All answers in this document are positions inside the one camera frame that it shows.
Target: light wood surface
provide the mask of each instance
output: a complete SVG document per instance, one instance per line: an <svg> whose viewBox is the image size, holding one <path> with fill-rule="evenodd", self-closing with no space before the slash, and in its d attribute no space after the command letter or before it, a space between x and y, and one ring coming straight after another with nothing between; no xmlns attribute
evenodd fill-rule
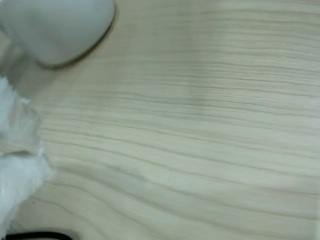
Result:
<svg viewBox="0 0 320 240"><path fill-rule="evenodd" d="M77 64L43 69L21 53L8 64L56 170L13 226L83 240L318 239L320 2L117 6Z"/></svg>

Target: wooden table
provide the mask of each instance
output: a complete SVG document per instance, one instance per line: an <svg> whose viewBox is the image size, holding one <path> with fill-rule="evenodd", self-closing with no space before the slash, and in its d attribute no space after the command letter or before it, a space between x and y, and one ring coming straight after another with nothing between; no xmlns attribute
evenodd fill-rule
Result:
<svg viewBox="0 0 320 240"><path fill-rule="evenodd" d="M77 64L8 64L56 170L13 226L82 240L317 239L320 2L117 7Z"/></svg>

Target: white cup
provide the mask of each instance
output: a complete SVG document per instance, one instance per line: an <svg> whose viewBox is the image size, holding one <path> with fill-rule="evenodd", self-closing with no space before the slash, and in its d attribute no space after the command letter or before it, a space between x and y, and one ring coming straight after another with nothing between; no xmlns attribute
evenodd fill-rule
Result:
<svg viewBox="0 0 320 240"><path fill-rule="evenodd" d="M114 0L0 0L2 31L32 58L51 66L90 49L114 15Z"/></svg>

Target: white object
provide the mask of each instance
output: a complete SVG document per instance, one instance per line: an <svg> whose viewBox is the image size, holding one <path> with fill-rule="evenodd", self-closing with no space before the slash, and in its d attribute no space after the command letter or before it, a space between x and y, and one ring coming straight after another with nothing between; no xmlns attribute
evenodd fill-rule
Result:
<svg viewBox="0 0 320 240"><path fill-rule="evenodd" d="M6 235L19 205L51 175L42 152L16 152L0 157L0 239Z"/></svg>
<svg viewBox="0 0 320 240"><path fill-rule="evenodd" d="M29 101L0 77L0 139L37 146L41 121Z"/></svg>
<svg viewBox="0 0 320 240"><path fill-rule="evenodd" d="M46 65L69 62L89 50L114 14L113 0L0 0L0 28Z"/></svg>

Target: fluffy white fabric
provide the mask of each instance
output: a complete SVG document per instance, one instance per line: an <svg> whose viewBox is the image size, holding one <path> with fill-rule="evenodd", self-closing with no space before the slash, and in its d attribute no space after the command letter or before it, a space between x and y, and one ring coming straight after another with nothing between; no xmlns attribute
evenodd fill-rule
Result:
<svg viewBox="0 0 320 240"><path fill-rule="evenodd" d="M40 119L28 100L0 77L0 138L39 146L39 126ZM0 157L0 239L6 235L19 205L50 175L43 150L38 155L16 152Z"/></svg>
<svg viewBox="0 0 320 240"><path fill-rule="evenodd" d="M40 118L5 77L0 77L0 139L38 145Z"/></svg>
<svg viewBox="0 0 320 240"><path fill-rule="evenodd" d="M44 153L16 152L0 157L0 239L6 235L19 205L51 174Z"/></svg>

